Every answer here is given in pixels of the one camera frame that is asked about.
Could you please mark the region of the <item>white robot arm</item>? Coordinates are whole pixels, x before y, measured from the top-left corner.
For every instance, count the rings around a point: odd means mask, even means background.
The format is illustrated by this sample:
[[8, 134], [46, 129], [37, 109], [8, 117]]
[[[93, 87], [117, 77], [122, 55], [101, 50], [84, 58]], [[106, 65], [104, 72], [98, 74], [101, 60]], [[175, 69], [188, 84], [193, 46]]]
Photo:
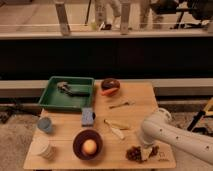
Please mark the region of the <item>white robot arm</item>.
[[149, 147], [159, 140], [213, 165], [213, 137], [174, 127], [171, 120], [171, 113], [165, 108], [157, 108], [146, 116], [137, 133], [142, 145]]

